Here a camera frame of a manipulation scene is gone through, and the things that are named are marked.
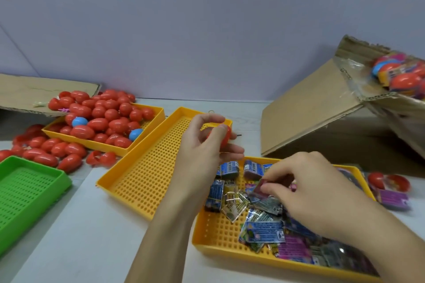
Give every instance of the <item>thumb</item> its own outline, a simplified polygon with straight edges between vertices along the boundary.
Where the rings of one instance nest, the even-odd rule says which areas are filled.
[[[294,193],[289,188],[286,188],[281,184],[273,184],[269,182],[267,184],[263,184],[260,187],[260,190],[263,193],[276,197],[286,207],[288,207],[288,205],[290,205],[291,201],[294,199]]]
[[[221,141],[227,133],[227,125],[220,124],[212,129],[208,138],[204,141],[207,146],[211,146],[214,150],[220,151]]]

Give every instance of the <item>forearm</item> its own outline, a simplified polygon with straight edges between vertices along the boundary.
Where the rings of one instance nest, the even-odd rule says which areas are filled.
[[[369,257],[384,282],[423,282],[425,242],[377,204],[365,212],[363,221],[364,231],[353,245]]]
[[[193,216],[185,200],[165,195],[146,231],[125,283],[181,282]]]

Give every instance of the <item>right hand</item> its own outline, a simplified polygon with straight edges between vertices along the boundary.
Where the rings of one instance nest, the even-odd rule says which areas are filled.
[[[353,245],[364,229],[365,210],[378,204],[319,152],[298,152],[274,164],[263,178],[273,182],[290,173],[297,181],[295,193],[275,183],[262,185],[261,191],[278,198],[312,232]]]

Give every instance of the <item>gray wall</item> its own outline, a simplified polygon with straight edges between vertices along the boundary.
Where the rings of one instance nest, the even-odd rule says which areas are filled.
[[[176,99],[275,99],[346,33],[425,57],[424,14],[424,0],[0,0],[41,76]]]

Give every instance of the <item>pile of red eggs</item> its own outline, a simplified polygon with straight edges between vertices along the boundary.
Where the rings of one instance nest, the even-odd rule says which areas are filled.
[[[56,123],[49,131],[127,148],[132,144],[130,132],[140,128],[143,120],[150,121],[155,112],[150,108],[132,105],[133,94],[113,89],[90,97],[86,92],[61,92],[48,104],[51,110],[68,109],[64,123]],[[72,126],[75,118],[85,118],[87,125]]]
[[[83,158],[87,156],[86,148],[75,142],[68,143],[58,138],[49,139],[41,131],[43,127],[42,124],[34,124],[26,129],[24,134],[14,137],[12,148],[0,151],[0,162],[9,156],[17,156],[66,173],[78,169],[82,165]],[[114,152],[108,152],[100,156],[98,160],[93,163],[90,155],[87,158],[88,164],[111,167],[116,162],[116,155]]]

